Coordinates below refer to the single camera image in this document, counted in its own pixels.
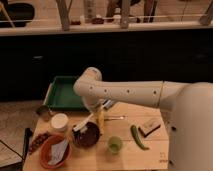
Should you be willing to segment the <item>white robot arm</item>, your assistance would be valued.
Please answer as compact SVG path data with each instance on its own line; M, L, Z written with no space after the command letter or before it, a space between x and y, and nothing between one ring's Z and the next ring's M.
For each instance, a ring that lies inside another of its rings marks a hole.
M168 171L213 171L213 83L105 82L99 69L89 67L73 89L91 112L102 99L168 111Z

